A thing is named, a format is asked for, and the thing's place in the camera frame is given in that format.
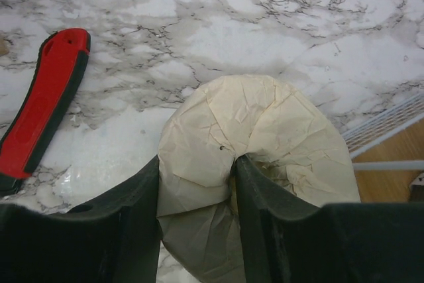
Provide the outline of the cream roll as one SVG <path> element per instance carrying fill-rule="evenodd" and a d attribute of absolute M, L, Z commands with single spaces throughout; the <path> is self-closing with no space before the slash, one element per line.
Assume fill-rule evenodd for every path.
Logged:
<path fill-rule="evenodd" d="M 217 78 L 168 119 L 157 218 L 170 254 L 201 282 L 244 282 L 231 168 L 241 156 L 306 202 L 358 202 L 345 140 L 299 90 L 264 75 Z"/>

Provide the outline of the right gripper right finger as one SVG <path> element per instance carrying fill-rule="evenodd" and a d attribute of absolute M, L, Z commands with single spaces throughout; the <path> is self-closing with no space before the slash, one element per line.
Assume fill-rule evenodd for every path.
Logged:
<path fill-rule="evenodd" d="M 423 204 L 315 207 L 234 165 L 247 282 L 422 282 Z"/>

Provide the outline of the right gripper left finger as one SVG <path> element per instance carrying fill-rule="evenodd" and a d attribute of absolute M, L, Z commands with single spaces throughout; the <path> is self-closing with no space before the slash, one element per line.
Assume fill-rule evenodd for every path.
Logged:
<path fill-rule="evenodd" d="M 66 213 L 1 206 L 2 282 L 154 282 L 159 161 Z"/>

